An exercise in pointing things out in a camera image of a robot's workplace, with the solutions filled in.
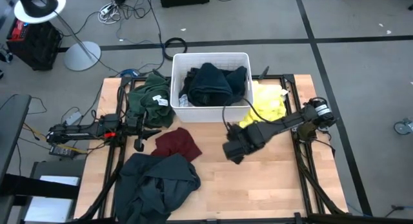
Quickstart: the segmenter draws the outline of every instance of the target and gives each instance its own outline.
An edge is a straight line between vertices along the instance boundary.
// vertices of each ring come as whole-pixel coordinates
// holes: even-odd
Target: white cable
[[[100,10],[99,14],[97,15],[97,20],[100,23],[104,23],[107,25],[114,24],[121,19],[121,14],[119,13],[119,7],[115,2],[108,3],[104,5]]]

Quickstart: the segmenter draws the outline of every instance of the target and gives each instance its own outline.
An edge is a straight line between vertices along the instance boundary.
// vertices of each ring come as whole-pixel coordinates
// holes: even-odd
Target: white plastic bin
[[[186,73],[191,68],[201,68],[204,63],[212,63],[218,69],[236,70],[240,66],[247,68],[244,98],[254,102],[252,92],[251,67],[246,53],[193,53],[176,54],[172,63],[172,81],[170,104],[176,115],[184,123],[222,122],[223,107],[179,107],[179,92],[183,88]],[[250,110],[247,102],[240,101],[225,108],[225,121],[242,121]]]

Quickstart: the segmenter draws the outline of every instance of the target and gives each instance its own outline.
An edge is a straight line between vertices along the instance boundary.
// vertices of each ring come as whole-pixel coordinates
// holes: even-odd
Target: clothing
[[[122,224],[164,224],[199,186],[194,166],[180,154],[133,154],[116,182],[116,216]]]
[[[288,92],[283,90],[281,86],[260,85],[257,81],[253,81],[252,91],[254,93],[254,108],[261,117],[274,121],[285,116],[287,110],[285,109],[283,96]],[[239,123],[239,126],[244,128],[253,121],[262,121],[262,119],[250,109],[250,112]]]
[[[180,153],[188,162],[202,154],[189,132],[183,128],[163,134],[155,139],[156,149],[151,156],[171,156]]]
[[[128,100],[129,109],[126,114],[133,117],[147,111],[147,127],[169,127],[174,121],[175,113],[168,103],[169,82],[160,76],[150,74],[144,85],[128,93]]]
[[[189,102],[197,107],[231,105],[245,95],[246,74],[243,66],[229,71],[204,63],[200,69],[191,68],[187,73],[179,97],[187,94]]]

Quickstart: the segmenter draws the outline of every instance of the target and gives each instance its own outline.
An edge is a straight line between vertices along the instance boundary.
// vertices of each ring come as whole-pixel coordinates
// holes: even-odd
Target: wooden tabletop
[[[310,75],[295,75],[295,79],[301,103],[316,97]],[[120,81],[119,78],[104,80],[98,116],[116,112],[116,92]],[[279,84],[279,80],[266,79],[260,83]],[[177,127],[187,129],[203,153],[192,162],[201,178],[201,187],[173,211],[169,220],[288,218],[295,212],[306,216],[290,132],[274,136],[263,149],[246,156],[240,165],[236,165],[225,158],[222,144],[227,139],[222,123],[181,123],[176,118],[170,128],[146,141],[143,153],[150,154],[156,147],[155,139]],[[317,135],[320,140],[328,142],[326,135]],[[135,139],[128,138],[125,159],[136,153],[133,148]],[[90,148],[100,143],[91,141]],[[87,211],[101,191],[108,149],[95,150],[87,158],[75,218]],[[312,149],[319,184],[340,209],[347,211],[331,149],[317,142],[312,144]],[[115,154],[114,167],[118,154],[119,151]],[[317,210],[312,187],[310,184],[308,187],[313,210]],[[113,188],[106,200],[106,216],[110,215],[112,199]]]

